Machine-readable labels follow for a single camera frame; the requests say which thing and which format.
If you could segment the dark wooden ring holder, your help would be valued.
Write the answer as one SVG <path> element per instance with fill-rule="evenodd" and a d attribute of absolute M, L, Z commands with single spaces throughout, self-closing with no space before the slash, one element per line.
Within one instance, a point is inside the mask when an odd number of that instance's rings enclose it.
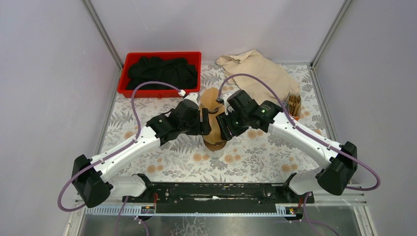
<path fill-rule="evenodd" d="M 204 145 L 206 146 L 206 148 L 212 152 L 223 149 L 227 143 L 226 141 L 222 141 L 222 142 L 217 142 L 215 144 L 211 144 L 207 142 L 206 140 L 203 140 L 203 141 L 204 141 Z"/>

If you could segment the orange coffee filter box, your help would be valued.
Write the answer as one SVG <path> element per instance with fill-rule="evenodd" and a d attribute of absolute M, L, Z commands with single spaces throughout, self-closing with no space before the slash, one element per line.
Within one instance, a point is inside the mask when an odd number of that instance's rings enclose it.
<path fill-rule="evenodd" d="M 292 118 L 299 121 L 301 117 L 301 95 L 299 93 L 289 93 L 284 101 L 284 105 Z"/>

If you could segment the brown paper coffee filter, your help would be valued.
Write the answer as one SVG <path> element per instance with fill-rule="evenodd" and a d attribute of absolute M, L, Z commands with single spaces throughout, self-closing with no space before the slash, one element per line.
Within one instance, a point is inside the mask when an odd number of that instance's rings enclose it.
<path fill-rule="evenodd" d="M 200 97 L 200 108 L 207 109 L 208 113 L 211 115 L 219 114 L 225 111 L 223 104 L 218 103 L 219 89 L 211 87 L 206 89 Z"/>

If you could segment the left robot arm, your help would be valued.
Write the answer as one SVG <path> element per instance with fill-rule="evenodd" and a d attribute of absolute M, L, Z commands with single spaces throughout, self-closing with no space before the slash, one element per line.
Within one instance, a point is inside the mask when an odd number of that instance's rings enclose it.
<path fill-rule="evenodd" d="M 167 113 L 149 121 L 138 134 L 106 153 L 87 158 L 78 156 L 73 163 L 71 183 L 88 208 L 105 202 L 111 195 L 135 196 L 140 202 L 152 197 L 152 188 L 138 176 L 116 181 L 114 175 L 134 158 L 158 149 L 180 134 L 207 135 L 211 131 L 209 111 L 190 99 L 183 99 Z"/>

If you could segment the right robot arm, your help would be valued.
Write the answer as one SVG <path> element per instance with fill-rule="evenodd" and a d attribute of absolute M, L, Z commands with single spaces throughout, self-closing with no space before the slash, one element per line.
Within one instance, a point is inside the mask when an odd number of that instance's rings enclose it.
<path fill-rule="evenodd" d="M 287 118 L 277 104 L 271 101 L 258 104 L 243 90 L 224 94 L 216 101 L 225 106 L 225 111 L 216 116 L 223 140 L 229 141 L 248 128 L 259 129 L 284 139 L 319 165 L 311 171 L 288 177 L 282 189 L 284 200 L 293 203 L 301 195 L 317 190 L 325 190 L 336 196 L 342 195 L 357 169 L 357 164 L 339 152 L 355 154 L 355 145 L 350 142 L 342 145 L 328 140 L 298 121 Z"/>

